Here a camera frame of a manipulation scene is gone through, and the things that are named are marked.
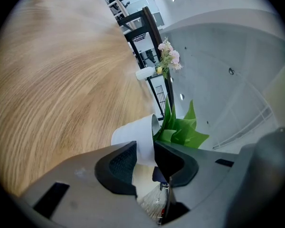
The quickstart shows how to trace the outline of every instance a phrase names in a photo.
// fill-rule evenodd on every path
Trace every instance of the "yellow flower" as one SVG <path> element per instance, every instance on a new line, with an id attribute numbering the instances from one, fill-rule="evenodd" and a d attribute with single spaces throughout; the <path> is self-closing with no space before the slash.
<path id="1" fill-rule="evenodd" d="M 159 66 L 156 71 L 157 71 L 158 74 L 161 74 L 162 73 L 162 67 Z"/>

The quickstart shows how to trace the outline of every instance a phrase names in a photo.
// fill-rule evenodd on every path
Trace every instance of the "white pot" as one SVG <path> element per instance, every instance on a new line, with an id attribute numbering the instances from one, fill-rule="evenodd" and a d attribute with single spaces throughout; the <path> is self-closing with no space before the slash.
<path id="1" fill-rule="evenodd" d="M 160 128 L 160 124 L 154 114 L 146 116 L 117 128 L 112 135 L 111 145 L 136 141 L 137 163 L 157 166 L 154 160 L 153 134 L 156 134 Z"/>
<path id="2" fill-rule="evenodd" d="M 141 70 L 136 71 L 135 75 L 138 80 L 143 80 L 147 77 L 152 76 L 154 73 L 155 73 L 155 68 L 152 66 L 148 66 Z"/>

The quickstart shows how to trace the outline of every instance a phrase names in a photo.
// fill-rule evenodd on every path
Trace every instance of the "green plant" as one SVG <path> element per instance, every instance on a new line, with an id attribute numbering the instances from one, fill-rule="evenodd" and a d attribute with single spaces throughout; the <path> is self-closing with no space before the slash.
<path id="1" fill-rule="evenodd" d="M 175 105 L 173 105 L 171 112 L 167 97 L 162 126 L 153 136 L 153 141 L 160 140 L 172 142 L 197 149 L 206 139 L 208 139 L 209 135 L 195 131 L 196 124 L 193 100 L 190 101 L 189 110 L 184 119 L 177 119 Z"/>

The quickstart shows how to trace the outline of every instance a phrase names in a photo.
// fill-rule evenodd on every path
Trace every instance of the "black rectangular slot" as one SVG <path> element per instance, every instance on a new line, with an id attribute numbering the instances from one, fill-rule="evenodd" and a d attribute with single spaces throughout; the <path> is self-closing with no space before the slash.
<path id="1" fill-rule="evenodd" d="M 62 200 L 70 185 L 56 182 L 35 204 L 34 210 L 46 218 L 50 218 Z"/>
<path id="2" fill-rule="evenodd" d="M 224 159 L 218 159 L 215 161 L 215 163 L 217 164 L 221 164 L 221 165 L 226 165 L 226 166 L 229 166 L 229 167 L 232 167 L 234 162 L 232 161 L 227 161 L 227 160 L 224 160 Z"/>

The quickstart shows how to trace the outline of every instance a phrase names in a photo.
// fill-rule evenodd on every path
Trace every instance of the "wood grain surface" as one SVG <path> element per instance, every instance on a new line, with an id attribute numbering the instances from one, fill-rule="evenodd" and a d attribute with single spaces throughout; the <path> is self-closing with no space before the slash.
<path id="1" fill-rule="evenodd" d="M 11 193 L 154 112 L 104 0 L 21 0 L 0 35 L 0 181 Z"/>

